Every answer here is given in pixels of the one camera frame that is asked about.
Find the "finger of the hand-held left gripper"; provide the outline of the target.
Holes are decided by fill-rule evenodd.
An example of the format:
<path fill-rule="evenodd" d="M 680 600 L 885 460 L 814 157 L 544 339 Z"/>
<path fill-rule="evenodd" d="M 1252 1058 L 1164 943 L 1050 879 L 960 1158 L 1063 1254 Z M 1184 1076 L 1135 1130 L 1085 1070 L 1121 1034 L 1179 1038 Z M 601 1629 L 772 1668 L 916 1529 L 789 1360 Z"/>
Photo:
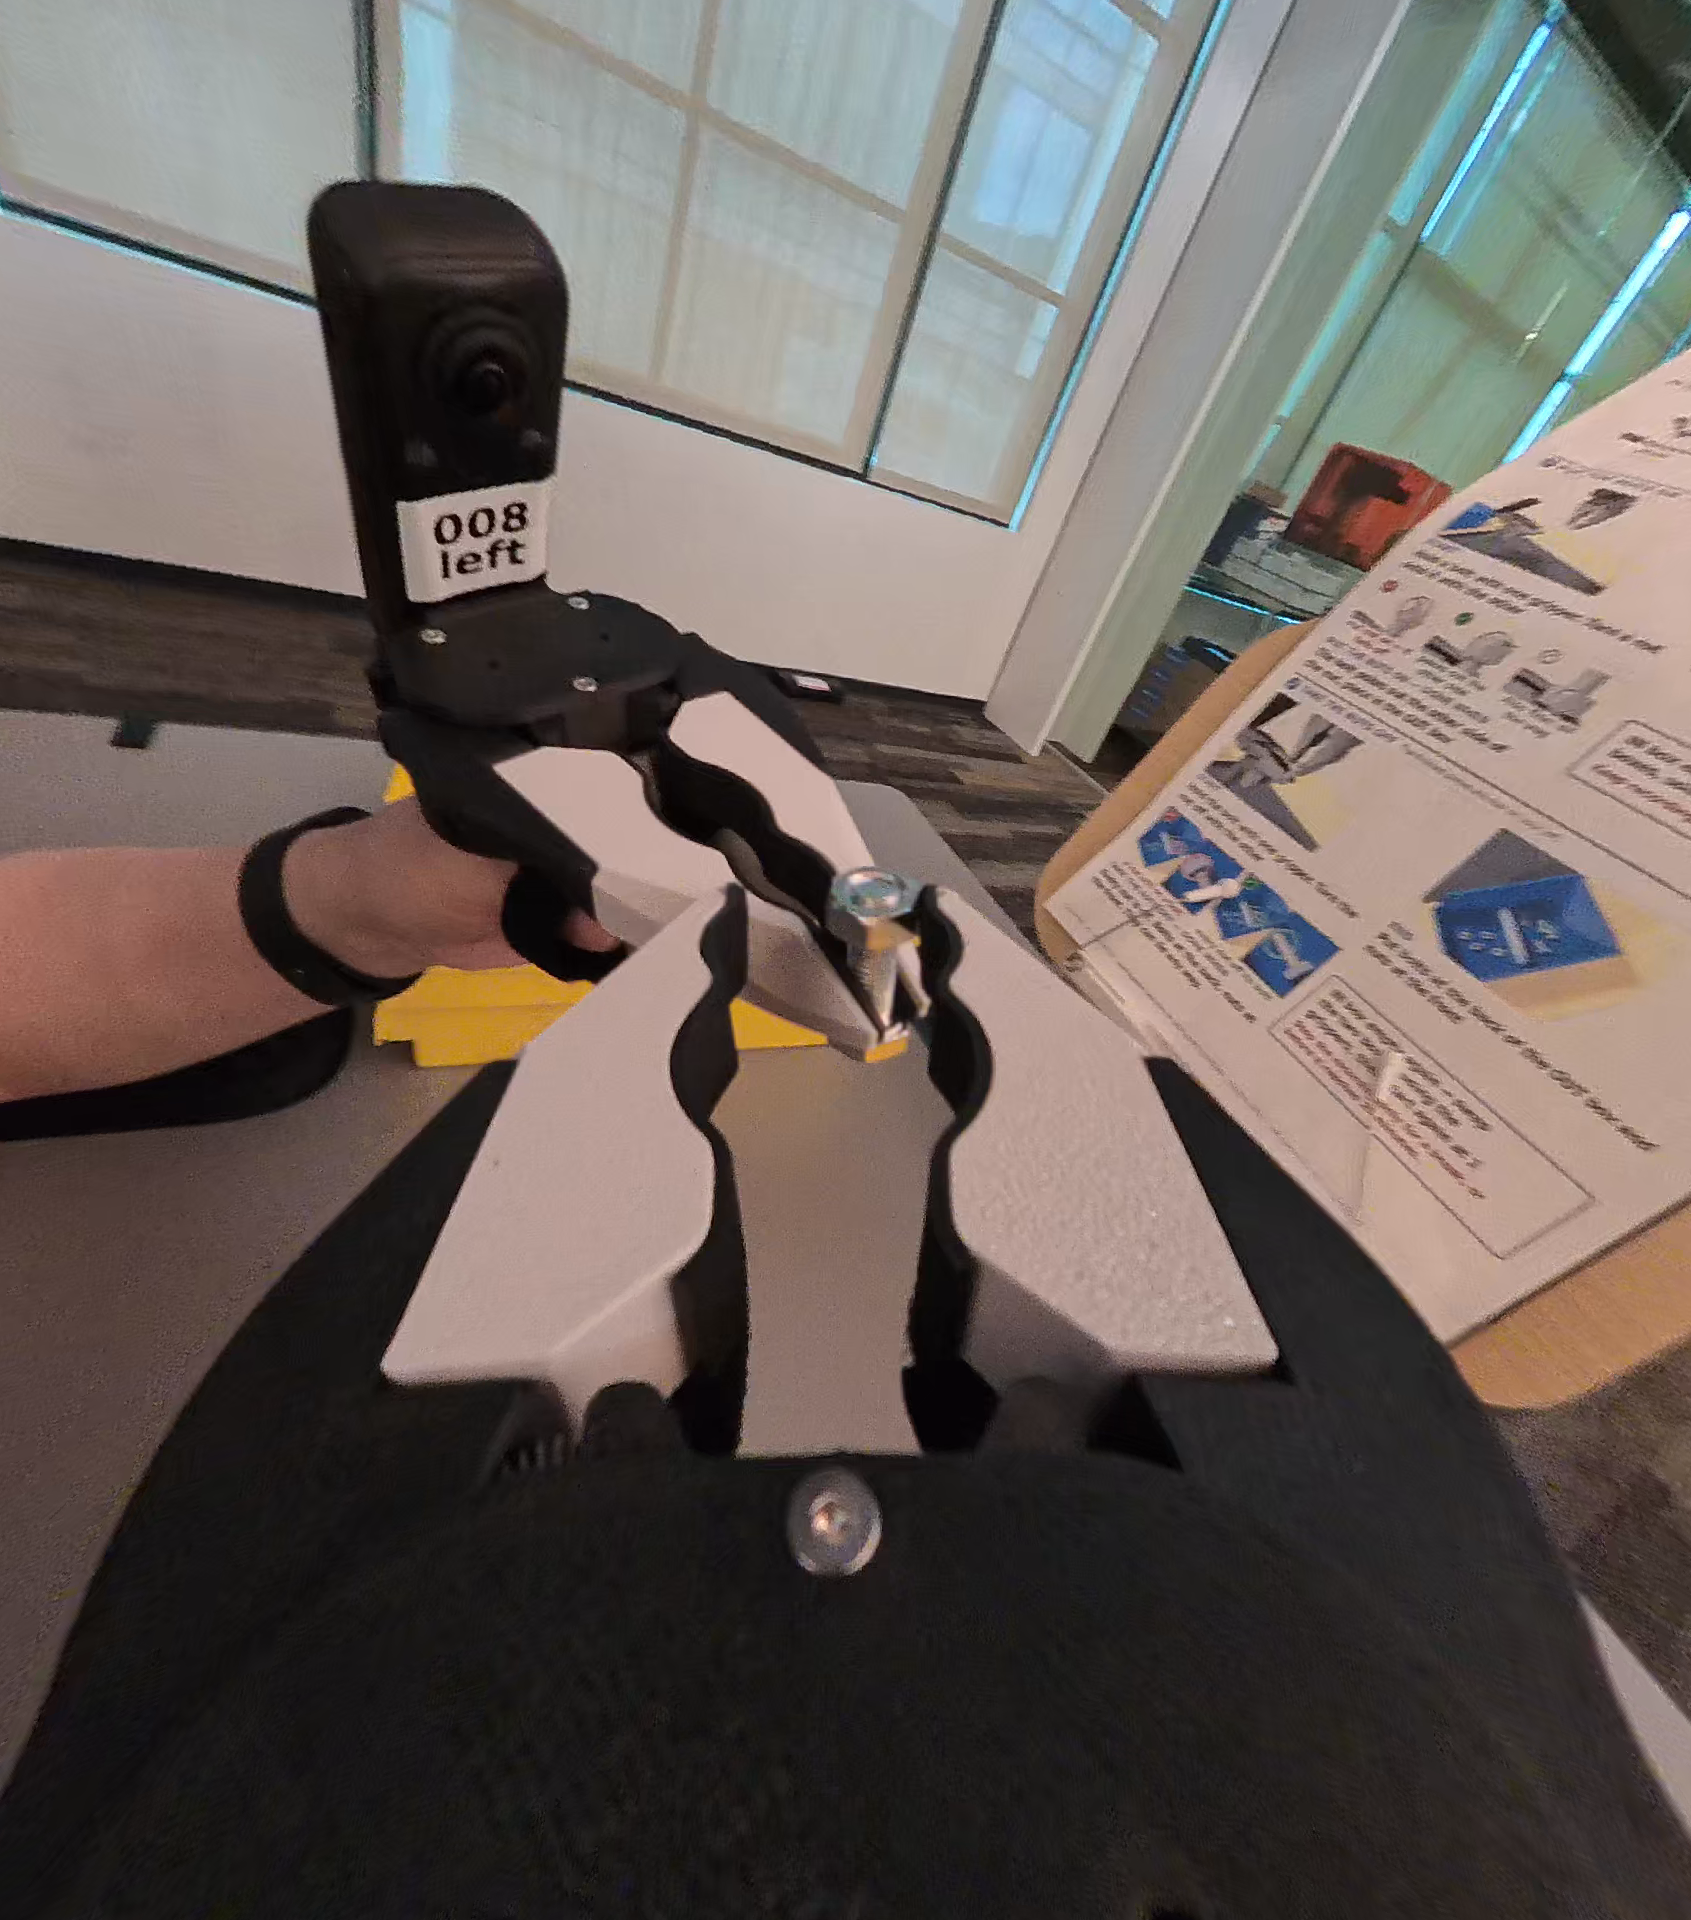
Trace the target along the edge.
<path fill-rule="evenodd" d="M 666 733 L 666 817 L 763 876 L 825 926 L 834 877 L 877 866 L 842 789 L 736 695 L 687 698 Z"/>
<path fill-rule="evenodd" d="M 748 1003 L 863 1062 L 906 1048 L 904 976 L 892 976 L 888 1017 L 873 1015 L 852 957 L 820 922 L 743 871 L 750 854 L 741 841 L 713 848 L 666 827 L 629 760 L 545 749 L 505 763 L 499 778 L 516 797 L 508 811 L 516 827 L 576 848 L 580 907 L 624 947 L 645 947 L 689 907 L 738 885 L 745 895 L 739 995 Z"/>

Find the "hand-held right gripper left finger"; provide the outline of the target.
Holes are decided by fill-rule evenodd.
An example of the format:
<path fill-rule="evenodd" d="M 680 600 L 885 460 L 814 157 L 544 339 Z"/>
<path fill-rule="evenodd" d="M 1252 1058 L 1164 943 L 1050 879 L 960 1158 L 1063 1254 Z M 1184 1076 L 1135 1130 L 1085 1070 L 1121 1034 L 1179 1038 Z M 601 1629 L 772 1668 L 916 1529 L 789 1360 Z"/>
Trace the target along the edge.
<path fill-rule="evenodd" d="M 407 1387 L 531 1382 L 581 1419 L 611 1387 L 734 1454 L 750 1360 L 734 1150 L 738 885 L 690 904 L 528 1044 L 381 1357 Z"/>

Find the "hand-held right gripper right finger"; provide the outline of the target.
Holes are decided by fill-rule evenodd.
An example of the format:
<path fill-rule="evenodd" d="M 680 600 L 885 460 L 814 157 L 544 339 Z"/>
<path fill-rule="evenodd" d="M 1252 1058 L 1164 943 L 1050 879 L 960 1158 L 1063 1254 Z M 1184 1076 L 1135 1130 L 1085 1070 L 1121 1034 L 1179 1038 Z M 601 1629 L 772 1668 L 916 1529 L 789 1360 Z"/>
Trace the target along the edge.
<path fill-rule="evenodd" d="M 1025 1384 L 1094 1429 L 1146 1380 L 1262 1380 L 1280 1345 L 1146 1053 L 947 889 L 916 912 L 929 1158 L 906 1413 L 972 1452 Z"/>

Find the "yellow plastic bin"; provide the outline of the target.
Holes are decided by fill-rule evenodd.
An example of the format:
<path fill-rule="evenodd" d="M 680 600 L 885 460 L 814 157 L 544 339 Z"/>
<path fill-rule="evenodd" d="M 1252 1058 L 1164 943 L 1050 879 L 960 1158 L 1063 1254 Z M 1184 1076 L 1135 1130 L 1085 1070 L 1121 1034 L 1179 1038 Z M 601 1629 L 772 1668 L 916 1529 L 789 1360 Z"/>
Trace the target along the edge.
<path fill-rule="evenodd" d="M 374 1017 L 378 1044 L 409 1044 L 416 1064 L 424 1070 L 493 1064 L 544 1034 L 581 997 L 590 995 L 593 968 L 604 966 L 613 973 L 631 966 L 669 928 L 683 926 L 701 907 L 723 912 L 719 952 L 725 954 L 727 976 L 736 982 L 736 1003 L 752 1008 L 748 1013 L 734 1015 L 738 1046 L 826 1044 L 809 1029 L 774 1017 L 739 995 L 745 972 L 745 895 L 741 889 L 730 885 L 723 896 L 689 907 L 675 925 L 637 949 L 624 947 L 593 922 L 577 900 L 576 848 L 564 841 L 547 843 L 533 827 L 516 827 L 508 813 L 516 797 L 500 782 L 499 768 L 514 759 L 519 757 L 494 765 L 453 760 L 442 774 L 431 772 L 421 782 L 412 779 L 416 765 L 401 765 L 387 797 L 391 800 L 416 798 L 432 830 L 453 846 L 520 866 L 516 889 L 505 904 L 503 925 L 516 949 L 533 943 L 535 958 L 493 973 L 429 968 L 416 989 L 391 999 L 389 1009 Z M 674 829 L 657 810 L 637 763 L 629 763 L 641 778 L 661 822 Z"/>

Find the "steel hex bolt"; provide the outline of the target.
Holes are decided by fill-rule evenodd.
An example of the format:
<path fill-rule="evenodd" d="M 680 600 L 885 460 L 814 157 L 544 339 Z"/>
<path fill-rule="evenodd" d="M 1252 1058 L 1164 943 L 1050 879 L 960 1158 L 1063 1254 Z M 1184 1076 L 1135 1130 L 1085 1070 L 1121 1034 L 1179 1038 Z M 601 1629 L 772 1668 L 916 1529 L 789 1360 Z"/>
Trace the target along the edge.
<path fill-rule="evenodd" d="M 828 926 L 825 909 L 825 928 L 842 949 L 856 999 L 880 1042 L 897 1039 L 908 1020 L 929 1003 L 918 958 L 921 899 L 916 912 L 902 919 L 870 928 L 851 926 L 843 932 Z"/>

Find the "person's left forearm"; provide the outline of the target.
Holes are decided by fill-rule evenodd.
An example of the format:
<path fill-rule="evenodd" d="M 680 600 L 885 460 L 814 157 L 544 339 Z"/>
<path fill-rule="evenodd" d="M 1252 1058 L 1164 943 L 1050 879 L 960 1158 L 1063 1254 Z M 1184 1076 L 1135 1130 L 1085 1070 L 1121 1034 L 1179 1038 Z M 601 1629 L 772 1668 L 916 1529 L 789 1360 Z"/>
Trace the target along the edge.
<path fill-rule="evenodd" d="M 135 1084 L 318 1017 L 247 938 L 244 861 L 0 857 L 0 1103 Z"/>

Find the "person's left hand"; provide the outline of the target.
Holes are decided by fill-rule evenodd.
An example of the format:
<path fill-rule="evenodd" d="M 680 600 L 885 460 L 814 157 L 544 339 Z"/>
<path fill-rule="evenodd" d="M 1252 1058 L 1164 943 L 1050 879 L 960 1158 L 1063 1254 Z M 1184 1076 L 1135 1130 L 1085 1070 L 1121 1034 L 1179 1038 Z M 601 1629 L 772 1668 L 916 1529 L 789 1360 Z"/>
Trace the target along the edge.
<path fill-rule="evenodd" d="M 442 840 L 407 797 L 298 838 L 282 859 L 282 899 L 294 926 L 355 973 L 493 973 L 525 961 L 503 932 L 519 877 L 516 863 Z"/>

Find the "black wristband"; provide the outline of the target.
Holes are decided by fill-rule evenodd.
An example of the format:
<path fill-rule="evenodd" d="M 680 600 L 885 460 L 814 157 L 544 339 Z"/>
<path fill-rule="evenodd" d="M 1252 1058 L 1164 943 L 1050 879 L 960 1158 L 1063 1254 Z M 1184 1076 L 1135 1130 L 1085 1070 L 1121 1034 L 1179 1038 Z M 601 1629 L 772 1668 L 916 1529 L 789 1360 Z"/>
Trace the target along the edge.
<path fill-rule="evenodd" d="M 236 909 L 250 946 L 282 982 L 327 1009 L 372 1008 L 421 984 L 421 973 L 381 977 L 359 973 L 319 947 L 298 926 L 283 889 L 289 851 L 311 832 L 367 821 L 359 808 L 316 811 L 251 843 L 236 876 Z"/>

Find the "large grid window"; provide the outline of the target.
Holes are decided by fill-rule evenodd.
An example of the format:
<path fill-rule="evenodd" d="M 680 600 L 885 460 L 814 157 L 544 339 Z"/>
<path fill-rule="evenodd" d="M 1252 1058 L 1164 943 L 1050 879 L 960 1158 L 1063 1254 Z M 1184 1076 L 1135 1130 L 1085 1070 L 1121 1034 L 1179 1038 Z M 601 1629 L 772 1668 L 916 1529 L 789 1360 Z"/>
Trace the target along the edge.
<path fill-rule="evenodd" d="M 1211 2 L 0 2 L 0 204 L 308 299 L 349 177 L 520 204 L 585 391 L 1015 521 Z"/>

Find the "black textured pad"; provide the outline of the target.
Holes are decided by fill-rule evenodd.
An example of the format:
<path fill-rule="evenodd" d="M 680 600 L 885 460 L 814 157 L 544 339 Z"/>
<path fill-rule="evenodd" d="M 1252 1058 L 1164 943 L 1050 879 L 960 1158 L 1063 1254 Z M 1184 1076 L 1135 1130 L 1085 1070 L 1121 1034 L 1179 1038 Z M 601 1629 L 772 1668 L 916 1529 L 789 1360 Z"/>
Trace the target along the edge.
<path fill-rule="evenodd" d="M 0 1103 L 0 1144 L 235 1125 L 294 1110 L 340 1077 L 355 1033 L 355 1013 L 331 1009 L 264 1042 L 128 1086 Z"/>

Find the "red orange box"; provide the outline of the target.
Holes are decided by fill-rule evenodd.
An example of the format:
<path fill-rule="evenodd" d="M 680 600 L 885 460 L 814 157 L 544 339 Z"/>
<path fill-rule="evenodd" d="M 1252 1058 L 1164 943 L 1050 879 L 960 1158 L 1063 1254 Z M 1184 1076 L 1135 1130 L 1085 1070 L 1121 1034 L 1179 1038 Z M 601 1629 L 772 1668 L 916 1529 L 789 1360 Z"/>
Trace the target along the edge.
<path fill-rule="evenodd" d="M 1309 554 L 1374 570 L 1444 501 L 1454 485 L 1402 458 L 1362 446 L 1331 446 L 1282 540 Z"/>

